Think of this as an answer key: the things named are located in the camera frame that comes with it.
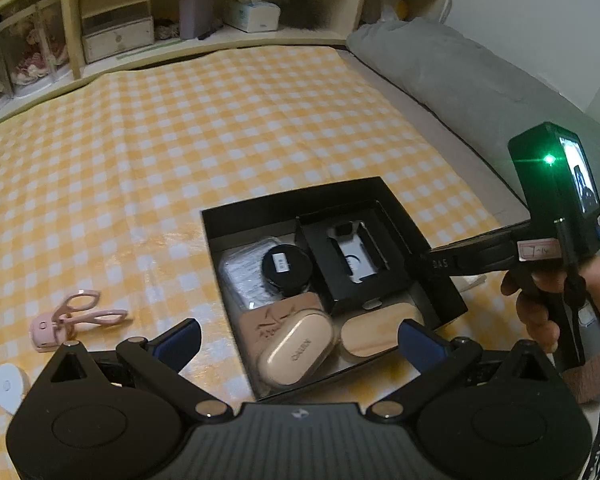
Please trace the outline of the person right hand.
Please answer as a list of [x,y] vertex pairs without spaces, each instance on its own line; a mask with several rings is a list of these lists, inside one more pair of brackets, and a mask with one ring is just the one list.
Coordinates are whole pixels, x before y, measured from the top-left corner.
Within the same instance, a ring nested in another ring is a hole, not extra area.
[[[584,277],[588,293],[600,314],[600,256],[581,266],[580,274]],[[512,296],[518,292],[516,311],[520,322],[545,353],[553,353],[558,347],[559,327],[548,319],[547,308],[520,291],[520,285],[512,271],[505,274],[501,292],[504,296]]]

